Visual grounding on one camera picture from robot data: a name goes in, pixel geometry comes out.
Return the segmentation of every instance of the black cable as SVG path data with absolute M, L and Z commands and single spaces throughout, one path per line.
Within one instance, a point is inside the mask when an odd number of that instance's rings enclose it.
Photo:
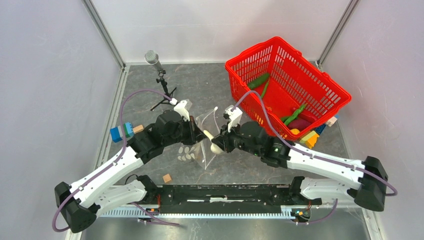
M 137 174 L 131 174 L 131 175 L 129 175 L 129 176 L 126 178 L 124 185 L 126 185 L 126 184 L 127 184 L 128 179 L 130 179 L 132 176 L 136 176 L 137 178 L 139 177 Z

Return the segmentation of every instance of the white panel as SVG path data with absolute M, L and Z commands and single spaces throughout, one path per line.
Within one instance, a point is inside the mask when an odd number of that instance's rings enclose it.
M 79 0 L 0 1 L 0 62 L 0 239 L 63 239 L 54 187 L 93 169 L 120 68 Z
M 324 50 L 349 0 L 93 0 L 127 63 L 226 61 L 274 36 L 308 60 Z
M 352 94 L 340 125 L 352 158 L 379 158 L 399 195 L 377 214 L 387 240 L 423 239 L 424 1 L 360 1 L 326 62 Z

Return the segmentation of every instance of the transparent plastic bag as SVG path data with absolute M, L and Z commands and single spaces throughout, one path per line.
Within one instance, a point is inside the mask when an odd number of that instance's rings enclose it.
M 218 127 L 215 117 L 217 109 L 218 107 L 215 107 L 214 109 L 195 118 L 199 129 L 202 131 L 206 130 L 213 136 L 220 133 L 220 128 Z M 211 145 L 212 143 L 208 138 L 205 138 L 193 146 L 181 145 L 178 149 L 177 158 L 183 162 L 191 162 L 195 160 L 203 169 L 206 169 L 216 157 L 216 154 L 211 151 Z

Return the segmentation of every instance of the microphone tripod stand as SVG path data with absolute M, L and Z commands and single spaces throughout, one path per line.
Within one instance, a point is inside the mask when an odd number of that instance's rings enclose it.
M 166 73 L 167 72 L 165 70 L 159 71 L 159 74 L 158 74 L 159 78 L 156 78 L 156 82 L 160 83 L 162 85 L 162 88 L 163 88 L 163 91 L 165 92 L 165 95 L 172 99 L 174 91 L 177 89 L 177 87 L 175 87 L 171 91 L 171 93 L 168 92 L 168 87 L 167 87 L 168 83 L 167 83 L 167 81 L 165 81 L 165 78 L 164 78 L 164 74 L 166 74 Z M 163 100 L 158 102 L 154 107 L 152 107 L 150 109 L 150 111 L 153 111 L 155 108 L 157 108 L 161 104 L 171 105 L 170 101 L 168 99 L 166 99 L 165 97 L 163 97 Z

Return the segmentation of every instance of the metal corner post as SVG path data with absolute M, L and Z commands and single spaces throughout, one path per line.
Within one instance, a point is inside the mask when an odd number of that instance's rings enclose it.
M 97 27 L 98 31 L 100 32 L 101 37 L 106 42 L 107 46 L 109 47 L 110 51 L 112 52 L 112 55 L 116 60 L 116 63 L 118 63 L 118 65 L 121 67 L 121 69 L 124 69 L 125 68 L 125 62 L 122 59 L 121 55 L 119 54 L 119 51 L 114 44 L 114 41 L 112 41 L 112 38 L 108 33 L 108 30 L 106 30 L 106 27 L 103 24 L 103 21 L 100 18 L 99 13 L 97 12 L 93 2 L 91 0 L 82 0 L 82 3 L 84 4 L 85 8 L 87 9 L 88 13 L 90 14 L 91 19 L 93 20 L 95 26 Z
M 346 23 L 351 17 L 359 1 L 360 0 L 350 0 L 349 4 L 346 7 L 346 10 L 344 10 L 343 15 L 341 16 L 330 39 L 328 40 L 327 45 L 325 45 L 325 48 L 322 51 L 321 56 L 319 56 L 318 60 L 316 61 L 318 67 L 320 67 L 323 64 L 323 62 L 326 60 L 327 56 L 329 55 L 331 49 L 336 43 L 336 40 L 339 38 L 341 32 L 343 31 L 343 28 L 345 28 Z

